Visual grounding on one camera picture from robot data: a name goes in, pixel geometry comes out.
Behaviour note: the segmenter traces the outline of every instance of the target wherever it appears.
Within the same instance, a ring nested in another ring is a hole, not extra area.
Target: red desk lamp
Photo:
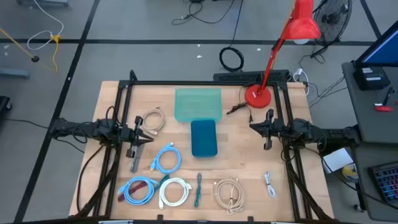
[[[246,90],[245,100],[254,108],[264,108],[271,102],[271,93],[266,88],[267,79],[276,55],[285,40],[316,39],[320,36],[317,23],[312,19],[313,0],[296,0],[294,8],[279,39],[271,50],[264,79],[260,85],[252,85]]]

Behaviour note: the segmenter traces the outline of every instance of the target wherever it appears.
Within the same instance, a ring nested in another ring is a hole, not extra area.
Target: red object
[[[317,23],[312,19],[313,0],[296,0],[290,19],[287,21],[282,34],[273,46],[271,50],[271,56],[269,58],[266,71],[264,72],[264,79],[261,86],[258,86],[257,95],[258,97],[251,97],[253,89],[248,88],[245,94],[245,99],[248,105],[254,108],[264,108],[271,102],[271,94],[266,88],[268,76],[271,72],[271,68],[274,64],[276,55],[285,40],[295,39],[316,39],[320,36],[320,31]]]
[[[259,95],[259,88],[260,85],[250,86],[248,90],[246,90],[246,94],[244,96],[246,102],[254,108],[264,108],[269,104],[269,102],[271,102],[271,93],[269,90],[266,88]]]
[[[380,111],[380,112],[391,112],[392,111],[392,107],[390,107],[390,106],[375,106],[374,109],[377,111]]]
[[[146,183],[145,181],[141,181],[141,183],[139,183],[137,186],[135,186],[135,187],[129,189],[129,195],[133,194],[133,193],[136,192],[138,189],[141,189],[141,188],[145,187],[146,185],[147,185],[147,183]],[[124,193],[121,193],[121,194],[118,196],[118,202],[122,202],[122,201],[124,201],[124,199],[125,199],[125,198],[124,198]]]

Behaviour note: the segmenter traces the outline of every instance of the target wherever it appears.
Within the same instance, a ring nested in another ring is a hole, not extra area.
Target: blue screen
[[[364,62],[398,64],[398,30],[367,56]]]

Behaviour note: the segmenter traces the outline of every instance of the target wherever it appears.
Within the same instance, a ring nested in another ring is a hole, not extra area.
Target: lamp shade
[[[312,19],[313,0],[296,0],[292,18],[285,27],[283,39],[317,39],[318,24]]]

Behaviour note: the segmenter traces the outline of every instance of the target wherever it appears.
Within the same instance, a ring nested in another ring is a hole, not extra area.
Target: translucent teal lid
[[[195,120],[218,121],[223,116],[221,89],[180,88],[175,90],[175,119],[179,122]]]

